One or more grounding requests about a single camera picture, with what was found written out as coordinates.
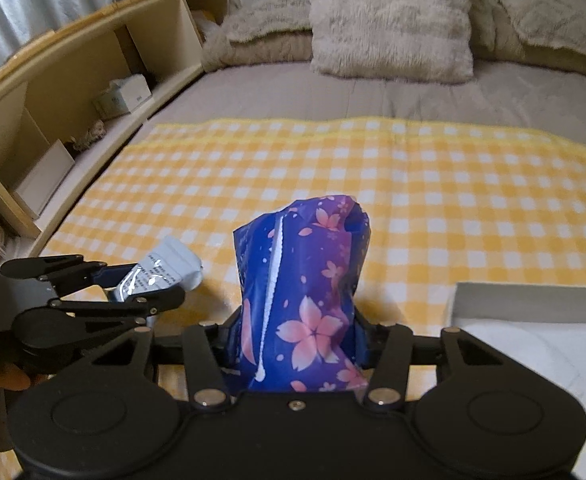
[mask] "gray bedsheet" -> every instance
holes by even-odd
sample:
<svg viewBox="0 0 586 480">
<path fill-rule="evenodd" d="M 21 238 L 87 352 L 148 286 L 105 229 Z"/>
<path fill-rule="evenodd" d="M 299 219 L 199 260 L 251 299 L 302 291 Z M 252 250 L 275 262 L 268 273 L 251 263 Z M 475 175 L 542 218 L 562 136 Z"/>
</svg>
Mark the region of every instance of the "gray bedsheet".
<svg viewBox="0 0 586 480">
<path fill-rule="evenodd" d="M 341 79 L 307 63 L 228 68 L 202 77 L 145 124 L 216 118 L 330 120 L 385 116 L 525 126 L 586 144 L 586 77 L 506 62 L 475 65 L 462 85 Z"/>
</svg>

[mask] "tissue box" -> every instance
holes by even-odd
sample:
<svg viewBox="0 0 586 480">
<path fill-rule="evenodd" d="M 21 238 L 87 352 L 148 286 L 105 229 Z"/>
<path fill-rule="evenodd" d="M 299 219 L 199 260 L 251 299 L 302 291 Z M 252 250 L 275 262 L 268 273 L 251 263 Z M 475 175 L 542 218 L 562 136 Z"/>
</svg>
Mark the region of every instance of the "tissue box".
<svg viewBox="0 0 586 480">
<path fill-rule="evenodd" d="M 458 283 L 448 308 L 451 325 L 568 390 L 586 409 L 586 286 Z M 586 444 L 574 472 L 586 478 Z"/>
<path fill-rule="evenodd" d="M 136 74 L 111 81 L 109 88 L 99 94 L 93 104 L 100 119 L 108 120 L 131 113 L 150 97 L 144 76 Z"/>
</svg>

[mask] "blue plastic bag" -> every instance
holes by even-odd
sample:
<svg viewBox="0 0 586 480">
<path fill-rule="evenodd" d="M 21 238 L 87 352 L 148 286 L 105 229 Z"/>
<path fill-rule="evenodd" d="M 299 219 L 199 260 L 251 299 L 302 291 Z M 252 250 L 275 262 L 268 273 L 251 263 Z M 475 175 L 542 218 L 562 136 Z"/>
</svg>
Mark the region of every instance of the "blue plastic bag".
<svg viewBox="0 0 586 480">
<path fill-rule="evenodd" d="M 344 195 L 298 200 L 234 232 L 243 298 L 237 389 L 366 384 L 349 329 L 370 236 L 368 215 Z"/>
</svg>

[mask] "cherry blossom print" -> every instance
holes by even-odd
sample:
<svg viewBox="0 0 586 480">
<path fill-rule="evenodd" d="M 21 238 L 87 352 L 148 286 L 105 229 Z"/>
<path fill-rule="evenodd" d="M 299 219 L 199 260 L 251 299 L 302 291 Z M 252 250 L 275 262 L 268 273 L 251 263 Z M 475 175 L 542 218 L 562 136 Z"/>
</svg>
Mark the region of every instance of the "cherry blossom print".
<svg viewBox="0 0 586 480">
<path fill-rule="evenodd" d="M 340 214 L 346 215 L 349 211 L 349 205 L 346 203 L 346 199 L 342 198 L 340 203 L 337 205 L 337 208 L 340 210 Z"/>
<path fill-rule="evenodd" d="M 315 218 L 317 219 L 317 222 L 314 222 L 313 225 L 325 227 L 330 231 L 337 231 L 337 224 L 340 222 L 340 215 L 329 216 L 324 209 L 318 208 L 315 210 Z"/>
<path fill-rule="evenodd" d="M 301 321 L 292 319 L 277 329 L 279 338 L 296 343 L 291 355 L 293 369 L 298 372 L 306 370 L 318 354 L 327 363 L 339 362 L 331 348 L 331 336 L 342 327 L 342 321 L 333 316 L 322 316 L 322 311 L 308 296 L 299 304 L 299 316 Z"/>
<path fill-rule="evenodd" d="M 307 386 L 302 381 L 291 381 L 291 388 L 297 392 L 305 392 Z"/>
<path fill-rule="evenodd" d="M 326 262 L 326 269 L 322 271 L 325 278 L 330 278 L 331 288 L 337 288 L 340 278 L 344 275 L 344 267 L 338 267 L 333 262 Z"/>
<path fill-rule="evenodd" d="M 351 361 L 345 359 L 344 365 L 346 368 L 337 372 L 337 378 L 343 383 L 348 383 L 346 385 L 347 390 L 354 390 L 367 385 L 366 379 L 362 377 L 359 370 L 353 365 L 353 363 L 351 363 Z"/>
<path fill-rule="evenodd" d="M 348 260 L 350 254 L 351 254 L 351 249 L 340 244 L 340 258 L 342 258 L 344 260 Z"/>
<path fill-rule="evenodd" d="M 256 364 L 255 355 L 253 354 L 253 335 L 251 330 L 251 303 L 248 299 L 244 300 L 242 308 L 242 332 L 240 341 L 242 353 L 246 360 L 251 364 Z"/>
</svg>

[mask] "white packet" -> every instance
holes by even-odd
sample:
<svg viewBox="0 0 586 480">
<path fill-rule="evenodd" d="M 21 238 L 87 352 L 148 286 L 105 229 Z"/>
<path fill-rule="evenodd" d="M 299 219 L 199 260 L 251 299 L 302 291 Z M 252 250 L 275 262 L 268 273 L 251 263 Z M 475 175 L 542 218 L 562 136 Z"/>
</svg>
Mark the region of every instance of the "white packet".
<svg viewBox="0 0 586 480">
<path fill-rule="evenodd" d="M 188 292 L 202 278 L 201 259 L 180 240 L 167 236 L 131 269 L 113 294 L 116 301 L 125 301 L 132 294 L 161 290 L 177 283 Z"/>
</svg>

